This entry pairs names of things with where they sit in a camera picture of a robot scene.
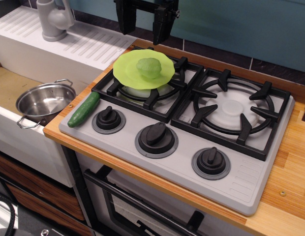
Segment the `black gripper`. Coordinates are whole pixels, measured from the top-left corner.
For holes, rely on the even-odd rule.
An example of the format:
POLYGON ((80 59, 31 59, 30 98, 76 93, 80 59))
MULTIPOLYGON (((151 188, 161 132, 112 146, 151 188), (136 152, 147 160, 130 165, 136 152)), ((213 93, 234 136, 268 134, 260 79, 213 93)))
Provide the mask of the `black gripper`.
POLYGON ((136 29, 136 12, 142 10, 154 13, 153 45, 167 40, 172 29, 172 17, 180 16, 178 0, 115 0, 116 13, 122 34, 129 34, 136 29))

